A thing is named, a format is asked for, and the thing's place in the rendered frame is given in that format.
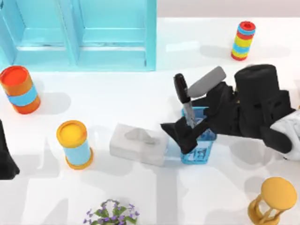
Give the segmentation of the black marker pen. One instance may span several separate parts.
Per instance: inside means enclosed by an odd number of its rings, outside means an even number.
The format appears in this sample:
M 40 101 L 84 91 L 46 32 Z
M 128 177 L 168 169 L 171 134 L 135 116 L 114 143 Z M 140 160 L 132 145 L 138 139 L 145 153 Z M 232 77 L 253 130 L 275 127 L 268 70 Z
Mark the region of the black marker pen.
M 195 114 L 192 108 L 191 98 L 188 95 L 188 87 L 183 74 L 176 74 L 173 78 L 174 86 L 177 92 L 179 101 L 183 105 L 184 115 L 187 120 L 187 124 L 194 128 L 196 126 Z

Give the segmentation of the clear blue pen cup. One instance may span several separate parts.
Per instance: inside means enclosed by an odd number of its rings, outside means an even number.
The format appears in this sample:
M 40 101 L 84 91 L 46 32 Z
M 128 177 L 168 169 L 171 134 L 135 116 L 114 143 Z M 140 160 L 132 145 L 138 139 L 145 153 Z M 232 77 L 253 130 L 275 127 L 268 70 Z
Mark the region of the clear blue pen cup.
M 206 164 L 212 145 L 217 135 L 210 129 L 207 129 L 197 139 L 197 147 L 188 154 L 180 154 L 181 162 L 187 165 Z

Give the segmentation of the pale grey rounded box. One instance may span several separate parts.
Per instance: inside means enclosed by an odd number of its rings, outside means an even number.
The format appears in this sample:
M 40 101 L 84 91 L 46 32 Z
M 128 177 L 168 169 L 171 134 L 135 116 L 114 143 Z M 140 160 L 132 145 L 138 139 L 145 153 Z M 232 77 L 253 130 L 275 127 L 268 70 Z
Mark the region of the pale grey rounded box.
M 213 70 L 204 75 L 201 79 L 191 85 L 187 94 L 191 98 L 197 98 L 205 95 L 208 91 L 217 86 L 226 78 L 226 73 L 221 66 L 215 67 Z

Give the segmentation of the white tissue box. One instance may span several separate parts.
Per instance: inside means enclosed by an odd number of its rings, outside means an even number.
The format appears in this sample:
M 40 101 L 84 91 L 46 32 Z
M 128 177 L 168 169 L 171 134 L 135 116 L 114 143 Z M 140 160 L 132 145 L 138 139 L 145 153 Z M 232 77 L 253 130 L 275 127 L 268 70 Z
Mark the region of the white tissue box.
M 109 150 L 112 156 L 162 166 L 167 144 L 168 136 L 162 132 L 119 123 L 111 137 Z

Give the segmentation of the stack of coloured rings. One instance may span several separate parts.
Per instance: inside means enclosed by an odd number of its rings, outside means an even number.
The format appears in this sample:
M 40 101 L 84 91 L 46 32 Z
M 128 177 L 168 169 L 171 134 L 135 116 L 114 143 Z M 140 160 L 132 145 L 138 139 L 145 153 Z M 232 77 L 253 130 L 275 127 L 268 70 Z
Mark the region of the stack of coloured rings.
M 256 26 L 250 21 L 239 23 L 234 43 L 232 45 L 231 57 L 235 60 L 242 61 L 248 56 Z

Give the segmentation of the purple flower plant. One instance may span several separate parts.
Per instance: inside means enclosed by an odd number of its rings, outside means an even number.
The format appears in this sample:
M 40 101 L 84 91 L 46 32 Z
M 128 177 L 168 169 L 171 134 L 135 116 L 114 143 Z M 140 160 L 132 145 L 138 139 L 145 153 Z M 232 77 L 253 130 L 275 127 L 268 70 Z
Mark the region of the purple flower plant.
M 137 225 L 139 216 L 133 204 L 107 199 L 86 212 L 82 225 Z

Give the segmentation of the yellow can with blue band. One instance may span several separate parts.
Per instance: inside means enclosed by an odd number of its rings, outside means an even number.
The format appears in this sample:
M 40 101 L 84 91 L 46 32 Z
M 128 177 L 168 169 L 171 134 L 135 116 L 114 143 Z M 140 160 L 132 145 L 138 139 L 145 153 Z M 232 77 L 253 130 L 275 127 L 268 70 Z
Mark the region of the yellow can with blue band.
M 68 120 L 57 129 L 57 140 L 63 147 L 66 163 L 74 170 L 85 169 L 93 161 L 87 134 L 86 126 L 78 120 Z

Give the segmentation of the light blue rack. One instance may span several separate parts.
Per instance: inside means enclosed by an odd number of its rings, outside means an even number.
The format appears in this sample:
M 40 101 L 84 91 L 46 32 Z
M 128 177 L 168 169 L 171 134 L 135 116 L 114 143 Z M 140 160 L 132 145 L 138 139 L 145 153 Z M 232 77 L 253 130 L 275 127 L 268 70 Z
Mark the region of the light blue rack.
M 153 71 L 157 0 L 0 0 L 0 69 Z

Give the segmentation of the orange can with blue band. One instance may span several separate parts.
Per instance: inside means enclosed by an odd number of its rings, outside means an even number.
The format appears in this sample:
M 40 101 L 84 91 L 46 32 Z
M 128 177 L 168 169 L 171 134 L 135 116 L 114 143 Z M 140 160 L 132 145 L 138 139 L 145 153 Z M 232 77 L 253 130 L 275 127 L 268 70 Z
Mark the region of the orange can with blue band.
M 10 66 L 0 73 L 0 84 L 14 109 L 20 114 L 34 112 L 41 100 L 29 71 L 23 66 Z

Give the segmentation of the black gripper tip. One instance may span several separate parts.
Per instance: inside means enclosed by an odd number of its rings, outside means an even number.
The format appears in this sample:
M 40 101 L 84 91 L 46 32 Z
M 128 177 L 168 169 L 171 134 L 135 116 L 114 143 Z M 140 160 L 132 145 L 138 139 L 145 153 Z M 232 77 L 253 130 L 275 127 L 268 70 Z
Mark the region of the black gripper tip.
M 20 173 L 20 169 L 11 157 L 0 120 L 0 180 L 12 180 Z

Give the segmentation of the yellow hourglass frame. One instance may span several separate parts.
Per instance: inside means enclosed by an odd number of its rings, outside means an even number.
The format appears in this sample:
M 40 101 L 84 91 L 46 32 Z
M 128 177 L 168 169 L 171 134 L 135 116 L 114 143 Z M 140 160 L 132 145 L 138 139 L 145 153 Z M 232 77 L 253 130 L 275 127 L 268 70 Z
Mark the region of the yellow hourglass frame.
M 260 194 L 249 204 L 247 212 L 254 225 L 278 225 L 283 212 L 297 202 L 297 192 L 292 183 L 282 177 L 270 177 L 261 185 Z M 262 213 L 259 204 L 264 201 L 269 209 Z

